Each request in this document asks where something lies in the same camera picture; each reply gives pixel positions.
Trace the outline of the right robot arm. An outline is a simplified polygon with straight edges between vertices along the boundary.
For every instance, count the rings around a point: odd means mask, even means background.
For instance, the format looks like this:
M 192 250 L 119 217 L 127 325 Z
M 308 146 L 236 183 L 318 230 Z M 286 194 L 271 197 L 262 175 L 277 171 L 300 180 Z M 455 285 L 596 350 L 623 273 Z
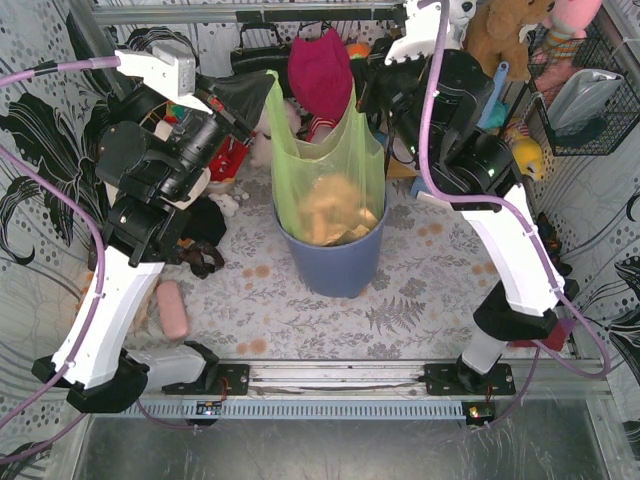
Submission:
M 511 150 L 478 125 L 493 90 L 493 80 L 469 53 L 445 50 L 429 126 L 431 180 L 480 237 L 500 279 L 474 311 L 476 328 L 455 365 L 425 372 L 436 395 L 513 393 L 501 384 L 504 348 L 549 337 L 565 292 L 529 212 Z

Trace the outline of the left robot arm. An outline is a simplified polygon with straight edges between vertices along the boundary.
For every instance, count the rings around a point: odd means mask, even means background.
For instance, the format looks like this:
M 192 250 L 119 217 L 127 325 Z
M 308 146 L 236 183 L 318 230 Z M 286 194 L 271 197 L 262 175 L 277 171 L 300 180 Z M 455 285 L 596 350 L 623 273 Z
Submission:
M 188 221 L 184 203 L 223 143 L 248 142 L 277 80 L 260 71 L 195 81 L 203 110 L 188 108 L 158 138 L 145 116 L 161 103 L 147 87 L 115 110 L 99 143 L 98 177 L 117 196 L 96 245 L 95 298 L 86 299 L 59 350 L 33 365 L 33 374 L 67 390 L 82 413 L 119 413 L 144 392 L 203 395 L 221 392 L 219 359 L 187 341 L 171 349 L 136 352 L 123 346 L 146 292 L 169 260 Z

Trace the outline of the green trash bag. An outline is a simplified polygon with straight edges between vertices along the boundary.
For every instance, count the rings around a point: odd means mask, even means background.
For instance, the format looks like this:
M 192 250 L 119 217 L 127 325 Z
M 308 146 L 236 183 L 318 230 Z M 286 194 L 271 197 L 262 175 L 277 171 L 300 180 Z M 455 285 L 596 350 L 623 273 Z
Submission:
M 357 185 L 368 206 L 384 213 L 385 172 L 382 145 L 369 129 L 366 115 L 352 93 L 338 126 L 319 143 L 297 139 L 287 123 L 284 98 L 276 82 L 265 102 L 271 128 L 272 198 L 283 229 L 296 240 L 300 228 L 298 205 L 320 177 L 341 174 Z

